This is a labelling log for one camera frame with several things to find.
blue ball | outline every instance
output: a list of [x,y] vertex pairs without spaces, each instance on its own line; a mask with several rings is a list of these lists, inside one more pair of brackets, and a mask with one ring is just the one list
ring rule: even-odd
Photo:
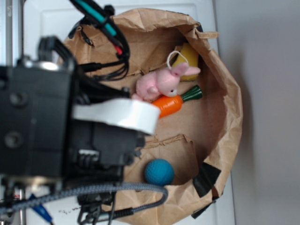
[[174,169],[168,161],[154,159],[146,166],[145,179],[149,184],[158,186],[169,185],[174,179]]

orange carrot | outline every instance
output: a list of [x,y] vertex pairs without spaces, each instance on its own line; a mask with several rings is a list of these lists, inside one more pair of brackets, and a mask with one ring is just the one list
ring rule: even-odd
[[162,118],[180,110],[184,102],[192,99],[200,99],[202,96],[200,87],[196,85],[182,95],[176,95],[174,97],[162,96],[152,102],[152,104],[156,105],[160,109],[159,117]]

brown paper bag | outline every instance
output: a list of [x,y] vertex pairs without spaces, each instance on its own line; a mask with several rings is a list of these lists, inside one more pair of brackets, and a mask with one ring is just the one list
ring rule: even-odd
[[[210,49],[207,39],[216,38],[218,34],[201,32],[200,23],[190,16],[138,8],[117,15],[113,20],[128,40],[130,70],[125,79],[105,82],[106,85],[115,88],[127,86],[134,93],[136,80],[164,66],[168,54],[186,41],[201,56],[201,73],[197,80],[181,82],[178,92],[184,93],[198,84],[203,98],[186,102],[177,113],[161,118],[156,135],[148,139],[142,151],[142,159],[136,158],[135,163],[125,170],[125,181],[144,182],[143,169],[147,162],[154,158],[168,158],[175,169],[176,179],[167,186],[167,202],[121,220],[133,225],[170,225],[222,195],[240,143],[240,88],[216,51]],[[82,31],[90,39],[89,44],[84,41]],[[116,60],[111,43],[91,26],[80,26],[65,44],[80,64]],[[107,72],[108,69],[103,69],[88,75]],[[136,207],[159,198],[143,191],[118,193],[116,209]]]

yellow toy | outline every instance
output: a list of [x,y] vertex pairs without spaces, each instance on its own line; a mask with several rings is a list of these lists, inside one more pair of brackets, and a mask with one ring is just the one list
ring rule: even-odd
[[[189,44],[184,43],[180,53],[187,59],[190,67],[198,67],[199,53]],[[179,54],[172,67],[179,65],[186,60]],[[199,74],[180,77],[180,81],[194,81]]]

toy bunny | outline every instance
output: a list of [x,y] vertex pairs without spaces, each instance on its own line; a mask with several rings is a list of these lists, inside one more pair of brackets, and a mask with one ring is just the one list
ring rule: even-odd
[[181,76],[200,73],[198,67],[190,67],[185,62],[172,68],[169,60],[173,53],[180,54],[178,51],[173,51],[169,54],[167,59],[168,67],[149,72],[137,81],[136,93],[132,95],[133,99],[153,100],[159,95],[174,97],[177,95],[177,86]]

